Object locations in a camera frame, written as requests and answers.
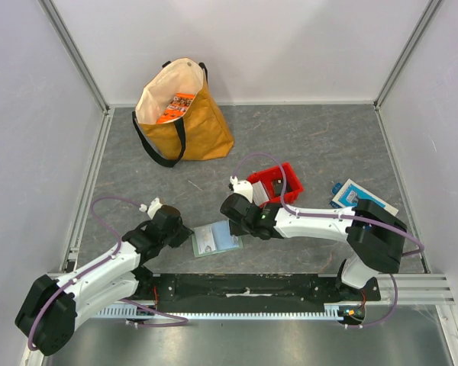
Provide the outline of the white credit card stack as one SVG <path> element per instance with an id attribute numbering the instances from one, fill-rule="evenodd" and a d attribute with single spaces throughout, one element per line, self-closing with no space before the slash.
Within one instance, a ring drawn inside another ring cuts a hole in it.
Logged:
<path id="1" fill-rule="evenodd" d="M 256 181 L 252 184 L 253 187 L 253 201 L 256 205 L 261 206 L 270 201 L 270 196 L 261 181 Z"/>

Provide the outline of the white printed credit card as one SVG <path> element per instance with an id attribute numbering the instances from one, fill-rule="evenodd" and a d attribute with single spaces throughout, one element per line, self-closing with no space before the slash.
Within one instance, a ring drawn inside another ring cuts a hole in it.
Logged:
<path id="1" fill-rule="evenodd" d="M 195 228 L 194 234 L 196 255 L 209 255 L 216 252 L 217 246 L 210 225 Z"/>

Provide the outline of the red plastic bin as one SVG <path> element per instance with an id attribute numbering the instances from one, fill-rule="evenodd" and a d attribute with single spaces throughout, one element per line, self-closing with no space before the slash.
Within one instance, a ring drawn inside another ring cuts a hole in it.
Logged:
<path id="1" fill-rule="evenodd" d="M 304 191 L 293 167 L 288 163 L 282 164 L 284 175 L 278 166 L 255 172 L 247 177 L 253 187 L 253 201 L 262 207 L 269 203 L 279 203 L 280 196 L 286 204 L 293 204 Z"/>

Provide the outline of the mustard yellow tote bag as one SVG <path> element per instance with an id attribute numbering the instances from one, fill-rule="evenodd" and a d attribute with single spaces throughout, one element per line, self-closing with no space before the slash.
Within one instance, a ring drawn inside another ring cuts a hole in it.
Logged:
<path id="1" fill-rule="evenodd" d="M 192 94 L 195 99 L 183 117 L 156 124 L 176 93 Z M 163 64 L 144 87 L 131 118 L 147 155 L 165 168 L 182 160 L 224 158 L 234 146 L 233 135 L 209 91 L 206 66 L 190 58 Z"/>

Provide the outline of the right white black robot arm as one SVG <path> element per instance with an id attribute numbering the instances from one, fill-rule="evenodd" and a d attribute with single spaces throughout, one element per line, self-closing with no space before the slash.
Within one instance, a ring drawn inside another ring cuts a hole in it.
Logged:
<path id="1" fill-rule="evenodd" d="M 262 240 L 308 237 L 348 244 L 354 254 L 334 281 L 336 295 L 352 300 L 377 274 L 399 272 L 407 226 L 376 202 L 360 199 L 355 207 L 304 209 L 280 203 L 262 207 L 242 194 L 231 194 L 220 212 L 237 228 Z"/>

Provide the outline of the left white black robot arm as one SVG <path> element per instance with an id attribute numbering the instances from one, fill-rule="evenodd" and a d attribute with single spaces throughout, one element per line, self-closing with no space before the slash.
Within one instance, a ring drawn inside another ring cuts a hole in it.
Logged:
<path id="1" fill-rule="evenodd" d="M 150 296 L 153 282 L 145 276 L 151 273 L 144 264 L 166 246 L 179 247 L 193 232 L 169 205 L 158 206 L 148 216 L 88 264 L 58 278 L 44 274 L 34 281 L 15 318 L 31 351 L 52 355 L 104 308 L 131 296 Z"/>

